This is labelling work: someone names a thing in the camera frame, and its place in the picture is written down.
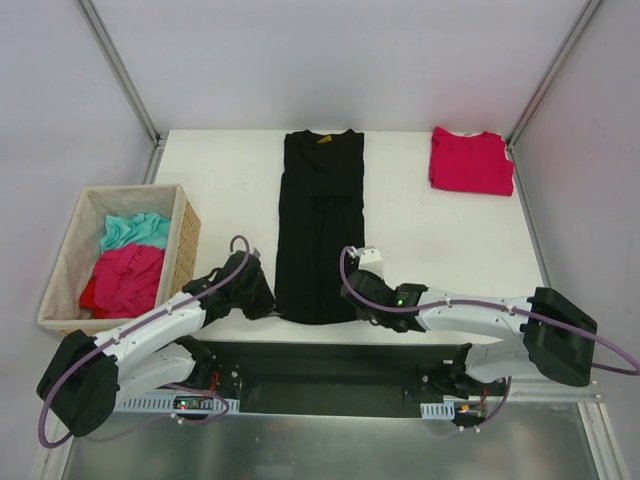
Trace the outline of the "black flower print t-shirt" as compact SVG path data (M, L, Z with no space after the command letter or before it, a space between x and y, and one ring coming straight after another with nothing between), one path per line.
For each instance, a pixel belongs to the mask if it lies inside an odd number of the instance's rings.
M284 139L275 299L281 317L325 325L356 319L340 294L340 254L365 243L365 135L309 130Z

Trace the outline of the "wicker laundry basket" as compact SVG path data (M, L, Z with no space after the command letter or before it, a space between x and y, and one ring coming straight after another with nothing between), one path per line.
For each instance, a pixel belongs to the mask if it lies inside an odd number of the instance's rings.
M127 322L125 318L93 319L80 308L79 299L100 256L106 217L137 213L157 213L170 221L154 305L169 300L193 278L201 222L182 186L86 187L72 213L37 314L41 327L62 335L77 329L93 334Z

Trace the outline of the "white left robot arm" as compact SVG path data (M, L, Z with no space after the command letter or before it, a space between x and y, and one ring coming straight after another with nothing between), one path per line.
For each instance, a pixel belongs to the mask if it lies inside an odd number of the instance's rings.
M239 309L250 318L271 313L275 301L257 250L232 253L221 268L188 282L170 300L121 326L61 341L36 393L43 402L38 435L49 448L45 425L54 414L69 435L101 426L121 403L161 387L214 392L221 369L194 335Z

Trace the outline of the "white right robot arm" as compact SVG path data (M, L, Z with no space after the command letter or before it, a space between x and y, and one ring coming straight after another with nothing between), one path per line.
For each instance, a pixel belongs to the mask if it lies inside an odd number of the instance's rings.
M591 381L597 323L558 291L538 287L531 296L463 296L423 284L389 287L374 247L346 247L339 260L341 296L361 320L391 329L461 332L490 338L461 346L449 368L452 387L473 394L502 377L538 372L556 383Z

